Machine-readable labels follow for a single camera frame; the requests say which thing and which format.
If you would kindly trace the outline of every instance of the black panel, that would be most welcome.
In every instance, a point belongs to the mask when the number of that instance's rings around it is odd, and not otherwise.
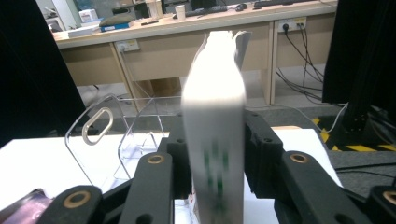
[[[0,147],[64,135],[85,106],[36,1],[1,1],[0,23]]]

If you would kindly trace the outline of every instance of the power outlet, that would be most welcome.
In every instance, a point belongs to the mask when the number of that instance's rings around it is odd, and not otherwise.
[[[283,29],[283,25],[285,25],[285,24],[287,24],[289,26],[288,32],[305,29],[306,28],[306,17],[280,20],[278,28],[277,28],[277,31],[279,33],[285,32],[285,30]]]
[[[140,49],[136,39],[117,41],[116,47],[119,52]]]

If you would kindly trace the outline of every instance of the clear acrylic holder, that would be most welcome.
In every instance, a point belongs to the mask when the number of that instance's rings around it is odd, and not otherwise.
[[[109,94],[75,121],[65,144],[92,185],[102,192],[134,177],[138,160],[168,135],[180,97],[121,99]]]

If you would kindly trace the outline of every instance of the white bottle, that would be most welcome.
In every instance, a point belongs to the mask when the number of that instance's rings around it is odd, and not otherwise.
[[[246,93],[232,32],[211,32],[201,49],[181,102],[200,222],[239,224]]]

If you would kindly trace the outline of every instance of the countertop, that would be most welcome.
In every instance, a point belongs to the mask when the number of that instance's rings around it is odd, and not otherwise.
[[[135,22],[128,29],[73,38],[69,38],[67,32],[54,33],[53,35],[59,49],[68,49],[133,38],[170,35],[261,21],[276,21],[286,18],[333,13],[336,10],[336,4],[337,0],[322,0],[321,2],[311,1],[289,6],[264,7],[256,10],[253,10],[252,5],[248,4],[247,9],[240,12],[234,10],[235,6],[229,6],[229,10],[226,12],[209,14],[200,18],[188,17],[184,21],[166,19],[146,26],[141,26]]]

